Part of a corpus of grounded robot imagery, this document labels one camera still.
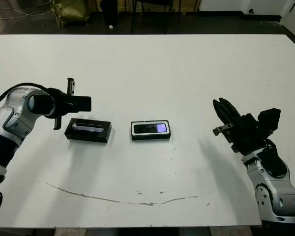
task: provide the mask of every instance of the table surface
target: table surface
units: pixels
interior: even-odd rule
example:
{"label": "table surface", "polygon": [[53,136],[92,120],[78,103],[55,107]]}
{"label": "table surface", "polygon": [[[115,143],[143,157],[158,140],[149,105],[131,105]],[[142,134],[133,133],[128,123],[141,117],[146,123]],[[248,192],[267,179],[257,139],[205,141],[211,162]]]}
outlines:
{"label": "table surface", "polygon": [[[92,97],[61,130],[39,118],[0,185],[0,227],[260,224],[241,155],[212,129],[212,100],[282,110],[271,136],[295,187],[295,45],[284,35],[2,35],[0,95],[21,82]],[[69,141],[71,118],[107,120],[107,144]],[[167,141],[130,122],[168,119]]]}

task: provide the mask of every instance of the silver robot arm segment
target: silver robot arm segment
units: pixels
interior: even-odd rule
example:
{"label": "silver robot arm segment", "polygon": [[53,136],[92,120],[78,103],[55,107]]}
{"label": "silver robot arm segment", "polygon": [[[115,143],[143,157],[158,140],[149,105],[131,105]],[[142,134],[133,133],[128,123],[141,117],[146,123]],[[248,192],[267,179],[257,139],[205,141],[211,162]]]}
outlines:
{"label": "silver robot arm segment", "polygon": [[0,96],[4,105],[0,108],[0,183],[4,180],[7,165],[33,130],[37,118],[55,119],[54,129],[61,128],[61,117],[67,113],[91,111],[91,98],[73,96],[74,79],[68,78],[67,93],[56,88],[45,88],[33,83],[11,87]]}

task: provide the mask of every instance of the black cable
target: black cable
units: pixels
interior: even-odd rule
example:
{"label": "black cable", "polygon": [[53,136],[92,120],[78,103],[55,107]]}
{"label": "black cable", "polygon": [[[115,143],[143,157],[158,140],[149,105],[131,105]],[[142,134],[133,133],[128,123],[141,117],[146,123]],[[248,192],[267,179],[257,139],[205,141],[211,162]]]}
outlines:
{"label": "black cable", "polygon": [[9,92],[11,92],[11,90],[17,88],[17,87],[21,87],[21,86],[32,86],[32,87],[36,87],[36,88],[39,88],[45,92],[48,93],[48,89],[45,88],[44,86],[42,85],[38,85],[38,84],[35,84],[35,83],[21,83],[21,84],[17,84],[11,88],[9,88],[7,91],[5,91],[3,94],[1,94],[0,96],[0,102],[8,95]]}

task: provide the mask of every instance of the chair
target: chair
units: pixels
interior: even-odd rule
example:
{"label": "chair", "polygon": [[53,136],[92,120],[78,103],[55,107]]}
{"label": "chair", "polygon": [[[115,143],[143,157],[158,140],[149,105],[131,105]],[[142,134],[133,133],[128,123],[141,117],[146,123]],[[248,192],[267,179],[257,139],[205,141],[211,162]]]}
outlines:
{"label": "chair", "polygon": [[141,8],[142,8],[142,14],[143,14],[143,3],[150,3],[150,4],[154,4],[154,5],[161,5],[164,6],[164,12],[166,11],[166,6],[169,5],[169,12],[172,11],[172,7],[173,7],[173,2],[174,0],[133,0],[133,16],[132,16],[132,26],[131,26],[131,33],[133,33],[133,29],[134,29],[134,23],[135,23],[135,17],[136,17],[136,8],[137,8],[137,2],[140,1],[141,2]]}

